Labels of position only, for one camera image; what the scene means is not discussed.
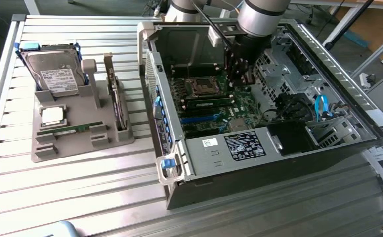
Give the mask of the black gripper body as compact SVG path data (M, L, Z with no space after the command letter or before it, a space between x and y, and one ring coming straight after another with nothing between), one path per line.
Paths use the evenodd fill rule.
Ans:
M271 35L263 37L251 34L235 36L231 48L226 48L224 50L224 69L228 87L255 84L254 67L270 44Z

